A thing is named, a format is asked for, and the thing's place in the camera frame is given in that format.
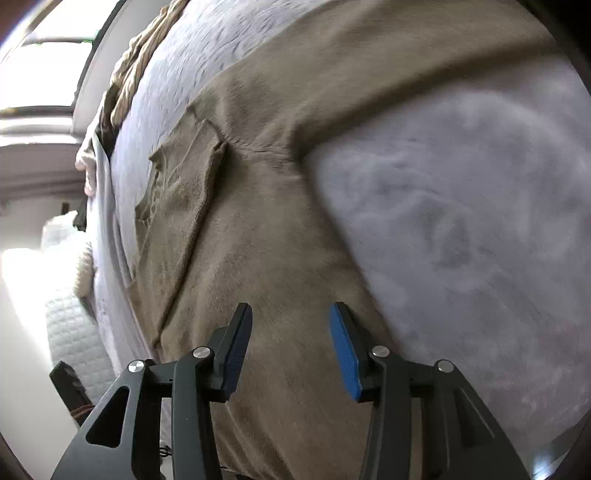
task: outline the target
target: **quilted white fabric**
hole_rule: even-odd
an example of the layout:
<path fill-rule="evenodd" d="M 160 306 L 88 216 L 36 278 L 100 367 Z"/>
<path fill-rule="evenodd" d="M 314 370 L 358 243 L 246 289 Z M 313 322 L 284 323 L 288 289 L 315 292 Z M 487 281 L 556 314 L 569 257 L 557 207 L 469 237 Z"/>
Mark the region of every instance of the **quilted white fabric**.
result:
<path fill-rule="evenodd" d="M 74 294 L 83 299 L 92 288 L 95 274 L 95 263 L 92 257 L 92 243 L 85 239 L 76 262 L 76 278 L 74 279 Z"/>
<path fill-rule="evenodd" d="M 46 319 L 51 360 L 69 364 L 96 404 L 115 379 L 89 304 L 73 292 L 78 253 L 86 234 L 72 226 L 76 212 L 55 217 L 41 238 L 47 275 Z"/>

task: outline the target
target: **wall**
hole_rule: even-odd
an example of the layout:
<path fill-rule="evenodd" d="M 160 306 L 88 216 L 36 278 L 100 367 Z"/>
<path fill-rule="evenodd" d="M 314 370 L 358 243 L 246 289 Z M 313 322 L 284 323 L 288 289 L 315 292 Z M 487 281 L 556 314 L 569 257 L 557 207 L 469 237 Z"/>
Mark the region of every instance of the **wall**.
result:
<path fill-rule="evenodd" d="M 0 212 L 0 252 L 38 249 L 45 221 L 61 203 L 81 198 L 38 197 L 10 202 Z M 48 373 L 51 365 L 19 320 L 0 275 L 0 432 L 34 480 L 49 480 L 76 426 Z"/>

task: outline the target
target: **blue gripper pad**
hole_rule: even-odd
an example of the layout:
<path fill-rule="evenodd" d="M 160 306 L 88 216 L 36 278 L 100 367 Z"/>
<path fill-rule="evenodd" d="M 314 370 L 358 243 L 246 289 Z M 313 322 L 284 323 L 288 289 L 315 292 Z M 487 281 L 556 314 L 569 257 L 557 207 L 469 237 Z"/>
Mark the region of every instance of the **blue gripper pad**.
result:
<path fill-rule="evenodd" d="M 351 338 L 336 304 L 330 308 L 330 334 L 335 345 L 345 388 L 353 400 L 359 401 L 362 392 L 359 380 L 359 359 L 355 355 Z"/>

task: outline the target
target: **brown cloth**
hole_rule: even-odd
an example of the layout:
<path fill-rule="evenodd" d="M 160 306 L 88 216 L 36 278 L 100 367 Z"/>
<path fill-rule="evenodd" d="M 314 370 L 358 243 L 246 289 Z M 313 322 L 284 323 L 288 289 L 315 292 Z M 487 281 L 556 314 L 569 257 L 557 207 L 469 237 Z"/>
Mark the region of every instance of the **brown cloth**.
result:
<path fill-rule="evenodd" d="M 238 390 L 212 406 L 223 465 L 252 478 L 357 478 L 370 406 L 343 388 L 330 305 L 344 301 L 395 346 L 302 155 L 433 82 L 549 48 L 514 2 L 335 0 L 189 106 L 151 158 L 129 293 L 164 361 L 204 344 L 238 302 L 252 306 Z"/>
<path fill-rule="evenodd" d="M 105 153 L 110 157 L 115 149 L 119 129 L 131 108 L 139 81 L 152 55 L 181 17 L 188 2 L 189 0 L 173 0 L 169 5 L 162 7 L 158 16 L 129 41 L 129 48 L 117 61 L 111 74 L 109 88 L 103 94 L 97 113 L 86 129 L 86 136 L 76 154 L 74 165 L 77 170 L 86 170 L 84 193 L 89 197 L 96 194 L 96 154 L 92 145 L 93 135 L 96 132 Z"/>

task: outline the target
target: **bed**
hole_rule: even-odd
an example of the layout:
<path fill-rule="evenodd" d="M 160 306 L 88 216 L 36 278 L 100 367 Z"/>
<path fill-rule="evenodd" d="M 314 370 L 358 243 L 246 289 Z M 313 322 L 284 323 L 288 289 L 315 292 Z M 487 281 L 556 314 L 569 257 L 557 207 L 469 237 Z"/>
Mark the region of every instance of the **bed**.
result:
<path fill-rule="evenodd" d="M 116 372 L 155 357 L 125 293 L 148 157 L 216 73 L 322 3 L 191 1 L 156 49 L 89 200 Z M 457 363 L 523 458 L 591 407 L 590 117 L 548 52 L 413 95 L 304 160 L 402 355 Z"/>

